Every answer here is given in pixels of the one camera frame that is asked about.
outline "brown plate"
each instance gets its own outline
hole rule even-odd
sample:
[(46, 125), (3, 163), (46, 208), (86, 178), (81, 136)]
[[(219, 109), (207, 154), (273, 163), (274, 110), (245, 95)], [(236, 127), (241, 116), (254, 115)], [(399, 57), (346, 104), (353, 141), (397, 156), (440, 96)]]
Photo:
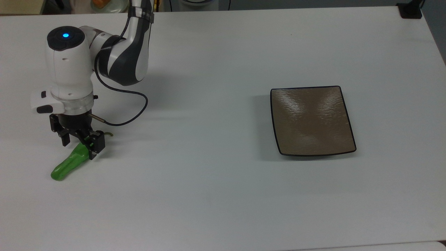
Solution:
[(356, 151), (339, 86), (272, 89), (271, 115), (282, 155), (325, 156)]

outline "black bracket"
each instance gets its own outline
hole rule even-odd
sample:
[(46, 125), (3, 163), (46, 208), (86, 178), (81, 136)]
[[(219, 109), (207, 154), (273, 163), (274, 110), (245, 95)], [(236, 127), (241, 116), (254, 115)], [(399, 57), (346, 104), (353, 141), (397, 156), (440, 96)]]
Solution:
[(86, 130), (68, 129), (61, 125), (59, 117), (56, 114), (50, 115), (51, 130), (56, 132), (62, 139), (62, 145), (67, 146), (70, 143), (70, 134), (79, 139), (79, 141), (88, 149), (88, 155), (92, 160), (98, 153), (105, 148), (105, 136), (103, 131), (93, 131), (88, 126)]
[(412, 0), (408, 4), (396, 4), (400, 11), (400, 16), (404, 19), (421, 19), (420, 4), (423, 0)]

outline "black wire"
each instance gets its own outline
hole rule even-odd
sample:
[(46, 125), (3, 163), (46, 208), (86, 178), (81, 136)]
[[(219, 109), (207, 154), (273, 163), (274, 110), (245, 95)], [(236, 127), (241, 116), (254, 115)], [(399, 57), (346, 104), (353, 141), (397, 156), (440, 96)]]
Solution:
[[(129, 1), (129, 4), (130, 4), (129, 7), (131, 8), (132, 7), (132, 0), (128, 0), (128, 1)], [(115, 43), (121, 41), (122, 37), (124, 36), (124, 33), (127, 31), (127, 27), (128, 27), (128, 23), (129, 22), (130, 22), (130, 18), (127, 17), (127, 21), (125, 22), (124, 29), (122, 30), (121, 35), (119, 35), (119, 39), (116, 40)]]
[(105, 121), (105, 120), (103, 121), (104, 124), (107, 124), (107, 125), (109, 125), (109, 126), (123, 126), (123, 125), (126, 125), (126, 124), (132, 122), (133, 120), (135, 120), (137, 117), (139, 117), (139, 116), (144, 112), (145, 108), (147, 107), (147, 104), (149, 103), (149, 99), (147, 98), (146, 95), (144, 95), (144, 94), (141, 93), (141, 92), (134, 92), (134, 91), (128, 91), (128, 90), (117, 89), (117, 88), (113, 88), (113, 87), (107, 85), (104, 81), (102, 81), (101, 77), (99, 76), (99, 71), (98, 71), (98, 59), (99, 59), (99, 53), (98, 53), (98, 55), (96, 55), (96, 58), (95, 58), (95, 73), (96, 73), (96, 77), (98, 78), (99, 82), (101, 82), (101, 84), (102, 84), (103, 86), (107, 87), (107, 88), (110, 89), (110, 90), (116, 91), (116, 92), (124, 92), (124, 93), (137, 94), (137, 95), (142, 96), (143, 98), (145, 98), (145, 104), (144, 104), (144, 107), (143, 107), (143, 108), (141, 109), (141, 111), (140, 111), (136, 116), (134, 116), (132, 119), (130, 119), (130, 120), (124, 122), (124, 123), (120, 123), (120, 124), (109, 123), (109, 122), (107, 122), (107, 121)]

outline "floor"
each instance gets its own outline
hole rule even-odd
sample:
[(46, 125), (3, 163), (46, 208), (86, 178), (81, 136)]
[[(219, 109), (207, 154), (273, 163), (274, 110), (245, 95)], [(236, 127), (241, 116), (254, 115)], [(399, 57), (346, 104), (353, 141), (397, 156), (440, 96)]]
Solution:
[[(219, 0), (220, 9), (227, 9), (229, 0)], [(63, 0), (65, 7), (60, 10), (54, 0), (48, 0), (44, 14), (71, 14), (69, 0)], [(315, 8), (315, 7), (341, 7), (341, 6), (386, 6), (394, 5), (392, 0), (232, 0), (231, 10), (268, 9), (268, 8)], [(172, 0), (173, 11), (178, 6), (178, 0)], [(426, 0), (423, 14), (430, 27), (432, 35), (446, 63), (446, 0)]]

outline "black object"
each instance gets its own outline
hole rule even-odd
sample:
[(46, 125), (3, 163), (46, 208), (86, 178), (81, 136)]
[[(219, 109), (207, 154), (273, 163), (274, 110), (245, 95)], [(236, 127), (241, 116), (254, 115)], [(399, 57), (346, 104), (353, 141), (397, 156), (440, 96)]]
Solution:
[(51, 114), (51, 130), (56, 132), (62, 139), (62, 145), (70, 143), (70, 134), (88, 149), (89, 159), (93, 159), (105, 148), (105, 137), (103, 131), (93, 131), (91, 128), (92, 118), (87, 113), (80, 115)]
[(404, 19), (421, 19), (423, 16), (421, 14), (420, 4), (423, 0), (412, 0), (408, 4), (397, 4), (400, 11), (400, 16)]
[(50, 31), (46, 37), (48, 46), (57, 51), (75, 48), (80, 45), (84, 39), (84, 32), (73, 26), (62, 26), (55, 28)]
[(57, 6), (58, 6), (60, 9), (65, 8), (65, 5), (63, 4), (62, 0), (54, 0), (54, 1), (56, 2)]
[(53, 107), (51, 105), (43, 105), (37, 107), (37, 113), (52, 113)]

